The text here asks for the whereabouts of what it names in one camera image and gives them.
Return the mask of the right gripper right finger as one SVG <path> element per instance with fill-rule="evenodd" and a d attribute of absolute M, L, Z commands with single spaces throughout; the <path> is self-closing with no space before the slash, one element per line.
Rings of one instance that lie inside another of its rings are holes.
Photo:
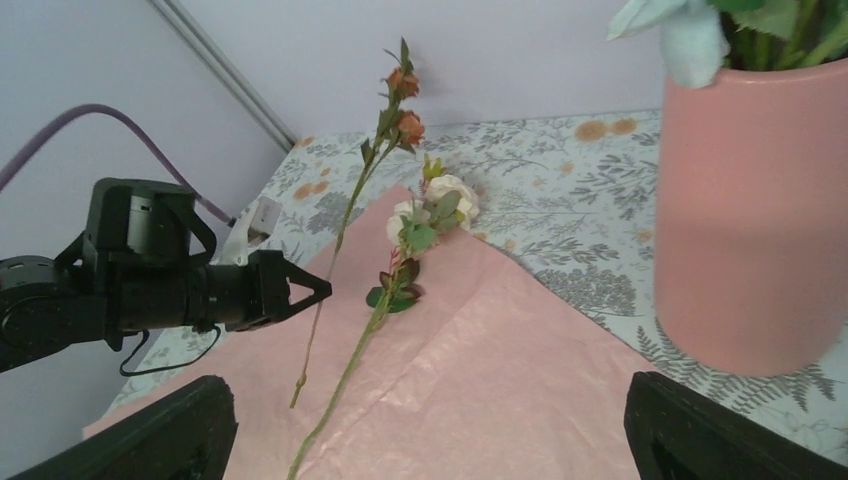
<path fill-rule="evenodd" d="M 658 372 L 636 372 L 623 425 L 642 479 L 845 479 L 847 468 Z"/>

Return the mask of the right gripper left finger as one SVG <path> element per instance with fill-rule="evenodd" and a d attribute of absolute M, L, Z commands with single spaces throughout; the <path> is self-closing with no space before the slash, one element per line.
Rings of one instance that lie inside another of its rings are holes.
<path fill-rule="evenodd" d="M 206 375 L 14 477 L 219 480 L 237 429 L 230 387 Z"/>

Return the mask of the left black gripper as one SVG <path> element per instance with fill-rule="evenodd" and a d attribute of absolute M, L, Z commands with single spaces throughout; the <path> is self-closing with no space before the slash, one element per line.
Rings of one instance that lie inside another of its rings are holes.
<path fill-rule="evenodd" d="M 291 300 L 295 287 L 309 291 Z M 257 250 L 248 263 L 207 265 L 188 273 L 188 325 L 207 332 L 222 324 L 250 331 L 288 320 L 333 293 L 332 284 L 286 260 L 280 251 Z"/>

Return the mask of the purple pink wrapping paper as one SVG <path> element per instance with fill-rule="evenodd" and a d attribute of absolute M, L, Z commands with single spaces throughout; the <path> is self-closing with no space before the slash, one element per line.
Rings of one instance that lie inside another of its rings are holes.
<path fill-rule="evenodd" d="M 197 377 L 222 377 L 239 425 L 229 479 L 283 479 L 366 326 L 389 261 L 395 186 L 310 263 L 332 296 L 281 324 L 223 338 L 93 436 Z M 623 427 L 648 363 L 517 263 L 457 231 L 422 258 L 423 296 L 366 345 L 305 456 L 302 479 L 634 479 Z"/>

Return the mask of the orange red flower stem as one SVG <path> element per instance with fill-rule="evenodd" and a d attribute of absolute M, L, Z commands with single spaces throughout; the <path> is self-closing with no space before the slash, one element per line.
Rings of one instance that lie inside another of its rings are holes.
<path fill-rule="evenodd" d="M 362 165 L 349 201 L 343 210 L 343 216 L 335 240 L 333 243 L 332 256 L 326 270 L 325 280 L 333 279 L 336 265 L 345 242 L 347 228 L 351 222 L 351 216 L 356 207 L 359 197 L 368 184 L 374 172 L 389 154 L 395 150 L 403 150 L 416 153 L 416 147 L 424 138 L 426 128 L 420 116 L 413 110 L 407 109 L 403 103 L 409 99 L 416 98 L 420 93 L 420 80 L 416 76 L 415 66 L 410 58 L 410 48 L 404 37 L 400 38 L 399 51 L 397 53 L 384 49 L 395 62 L 393 69 L 380 82 L 384 85 L 384 91 L 378 93 L 385 100 L 385 106 L 379 110 L 377 124 L 374 134 L 359 145 L 359 153 Z M 317 336 L 319 321 L 324 310 L 324 300 L 319 301 L 316 307 L 309 337 L 305 347 L 305 356 L 300 371 L 300 376 L 294 384 L 294 390 L 288 403 L 289 409 L 297 406 L 301 393 L 308 381 L 308 371 L 312 356 L 314 342 Z M 362 355 L 362 350 L 367 345 L 372 335 L 374 319 L 370 319 L 362 333 L 354 352 L 350 357 L 348 367 L 355 369 Z"/>

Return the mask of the pink cylindrical vase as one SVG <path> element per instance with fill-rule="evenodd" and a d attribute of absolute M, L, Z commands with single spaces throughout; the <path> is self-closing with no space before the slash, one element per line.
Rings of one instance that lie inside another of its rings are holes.
<path fill-rule="evenodd" d="M 667 82 L 655 220 L 655 310 L 680 350 L 746 376 L 819 360 L 847 316 L 846 62 Z"/>

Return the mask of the light blue peony flower stem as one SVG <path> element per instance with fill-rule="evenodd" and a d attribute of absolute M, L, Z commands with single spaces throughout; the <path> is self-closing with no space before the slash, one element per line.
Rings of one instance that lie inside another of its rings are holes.
<path fill-rule="evenodd" d="M 747 14 L 763 1 L 632 0 L 612 17 L 606 39 L 614 41 L 659 31 L 659 48 L 667 75 L 684 88 L 712 85 L 728 69 L 731 45 L 722 23 L 724 15 Z"/>

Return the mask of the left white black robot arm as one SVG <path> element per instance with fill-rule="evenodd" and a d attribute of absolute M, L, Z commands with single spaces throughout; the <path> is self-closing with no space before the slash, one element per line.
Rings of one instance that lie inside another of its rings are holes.
<path fill-rule="evenodd" d="M 190 189 L 104 178 L 83 232 L 57 257 L 1 263 L 1 368 L 9 371 L 73 344 L 187 327 L 220 335 L 285 321 L 328 298 L 331 284 L 257 250 L 234 265 L 211 259 L 217 239 Z"/>

